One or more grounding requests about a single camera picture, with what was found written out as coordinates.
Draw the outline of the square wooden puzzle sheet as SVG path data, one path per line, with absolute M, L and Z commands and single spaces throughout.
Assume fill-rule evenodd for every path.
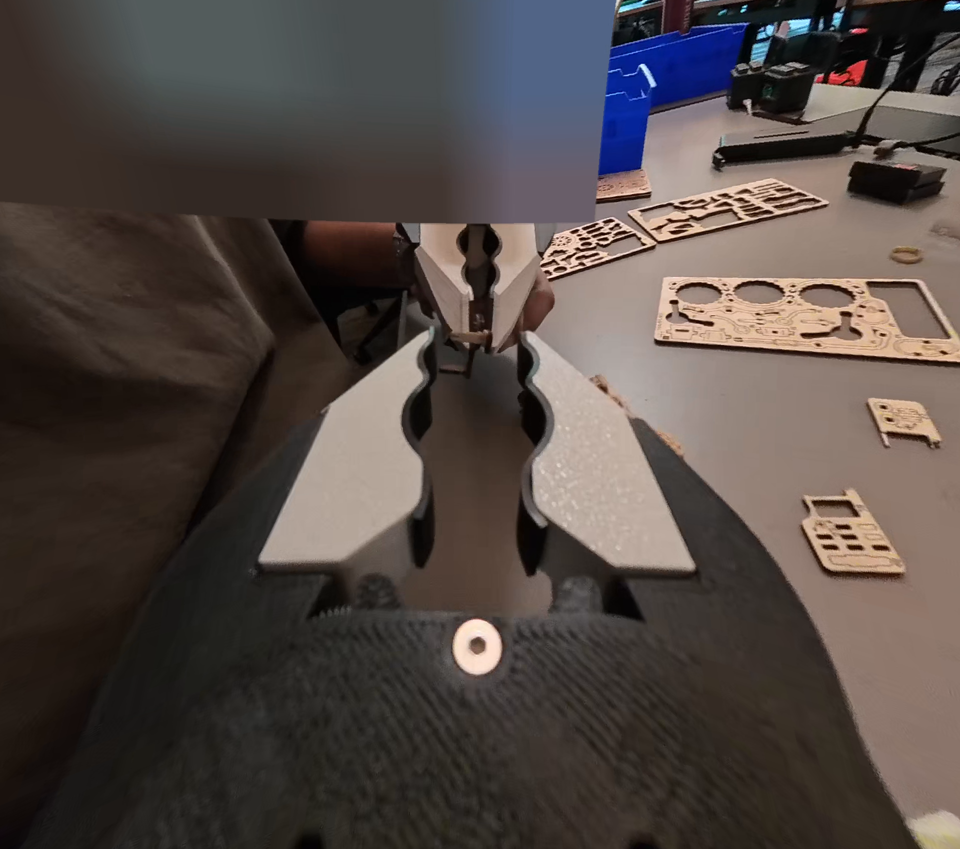
M 557 231 L 540 263 L 548 281 L 603 267 L 656 248 L 645 231 L 615 216 Z

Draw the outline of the large blue plastic bin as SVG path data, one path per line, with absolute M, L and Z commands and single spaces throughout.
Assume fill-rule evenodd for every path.
M 653 110 L 675 108 L 729 89 L 743 48 L 746 23 L 692 27 L 614 46 L 606 93 L 644 94 Z

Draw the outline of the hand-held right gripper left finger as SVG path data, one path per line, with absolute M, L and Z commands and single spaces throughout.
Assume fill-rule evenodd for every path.
M 322 413 L 260 550 L 261 571 L 355 587 L 426 567 L 435 514 L 421 441 L 432 423 L 435 336 L 435 327 L 420 332 Z

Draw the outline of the black box red label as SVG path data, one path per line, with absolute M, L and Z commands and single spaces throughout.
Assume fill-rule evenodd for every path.
M 944 187 L 943 167 L 917 162 L 858 160 L 848 173 L 846 190 L 898 206 L 939 195 Z

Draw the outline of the small blue plastic bin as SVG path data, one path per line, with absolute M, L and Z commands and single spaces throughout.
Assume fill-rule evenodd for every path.
M 645 63 L 606 75 L 598 175 L 642 168 L 647 122 L 657 81 Z

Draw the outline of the dark wooden puzzle sheet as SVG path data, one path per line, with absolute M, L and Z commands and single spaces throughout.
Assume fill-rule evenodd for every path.
M 649 198 L 651 195 L 651 183 L 642 168 L 601 175 L 596 185 L 597 203 Z

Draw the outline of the small slotted wooden sheet piece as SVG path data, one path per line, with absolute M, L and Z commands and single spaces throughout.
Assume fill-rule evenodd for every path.
M 800 529 L 821 569 L 835 577 L 901 578 L 906 564 L 858 491 L 803 495 Z

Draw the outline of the person's olive brown clothing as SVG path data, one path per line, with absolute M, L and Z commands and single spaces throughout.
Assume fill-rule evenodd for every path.
M 189 531 L 353 384 L 307 222 L 2 204 L 2 847 Z

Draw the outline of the person's left forearm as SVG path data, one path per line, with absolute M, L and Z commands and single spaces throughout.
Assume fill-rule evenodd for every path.
M 301 269 L 321 286 L 401 289 L 406 286 L 392 222 L 305 223 Z

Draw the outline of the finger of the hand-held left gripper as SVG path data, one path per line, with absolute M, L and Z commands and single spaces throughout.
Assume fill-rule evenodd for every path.
M 469 231 L 463 223 L 418 225 L 417 277 L 425 284 L 426 294 L 448 336 L 474 332 L 474 289 L 466 275 L 468 260 L 462 245 Z
M 498 353 L 522 324 L 527 301 L 542 272 L 543 250 L 534 223 L 486 224 L 491 248 L 486 251 L 492 282 L 486 291 L 486 353 Z

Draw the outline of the small notched wooden sheet piece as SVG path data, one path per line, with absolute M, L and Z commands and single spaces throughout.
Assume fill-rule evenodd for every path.
M 892 447 L 892 438 L 918 439 L 931 449 L 942 446 L 941 434 L 930 412 L 920 402 L 869 398 L 867 408 L 885 448 Z

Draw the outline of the grey desk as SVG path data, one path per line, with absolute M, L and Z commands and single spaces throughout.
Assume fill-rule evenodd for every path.
M 847 194 L 858 154 L 711 167 L 748 123 L 722 99 L 651 116 L 654 202 L 773 176 L 828 206 L 669 243 L 556 283 L 547 342 L 611 388 L 735 509 L 798 591 L 861 733 L 923 847 L 958 847 L 958 368 L 764 351 L 661 346 L 667 276 L 923 280 L 958 326 L 958 163 L 943 193 L 894 207 Z M 942 446 L 882 445 L 869 398 L 921 403 Z M 899 580 L 823 572 L 801 530 L 803 495 L 855 488 L 906 565 Z

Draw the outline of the large wooden sheet round holes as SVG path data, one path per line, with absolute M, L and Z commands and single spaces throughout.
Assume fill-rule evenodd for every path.
M 911 288 L 942 335 L 909 335 L 873 291 Z M 667 277 L 654 342 L 801 353 L 899 363 L 957 365 L 958 332 L 920 279 Z

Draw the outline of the small wooden model part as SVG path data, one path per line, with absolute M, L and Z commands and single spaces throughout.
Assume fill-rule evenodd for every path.
M 451 332 L 447 342 L 458 351 L 465 353 L 465 362 L 462 365 L 443 366 L 442 371 L 447 374 L 460 375 L 465 379 L 471 378 L 476 355 L 491 351 L 492 338 L 492 334 L 488 330 Z

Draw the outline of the person's left hand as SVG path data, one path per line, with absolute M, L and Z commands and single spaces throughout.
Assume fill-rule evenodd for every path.
M 519 342 L 524 332 L 535 332 L 556 305 L 556 296 L 550 280 L 538 269 L 531 290 L 523 303 L 513 332 L 513 342 Z

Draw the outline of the black charger dock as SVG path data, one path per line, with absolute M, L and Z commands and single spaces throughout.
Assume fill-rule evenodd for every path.
M 738 63 L 730 71 L 726 107 L 771 115 L 804 111 L 819 75 L 807 63 Z

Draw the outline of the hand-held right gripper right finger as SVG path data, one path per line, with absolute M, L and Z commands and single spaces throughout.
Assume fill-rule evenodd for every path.
M 534 332 L 517 347 L 516 543 L 529 577 L 690 578 L 697 567 L 628 413 Z

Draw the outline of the long wooden puzzle sheet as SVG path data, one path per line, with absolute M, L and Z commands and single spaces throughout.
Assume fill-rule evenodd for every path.
M 657 244 L 822 209 L 829 202 L 767 178 L 629 209 L 627 216 Z

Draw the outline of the long black flat bar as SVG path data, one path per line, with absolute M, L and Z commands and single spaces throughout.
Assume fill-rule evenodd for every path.
M 714 171 L 726 166 L 830 156 L 857 141 L 854 131 L 798 127 L 787 132 L 746 132 L 722 135 L 711 155 Z

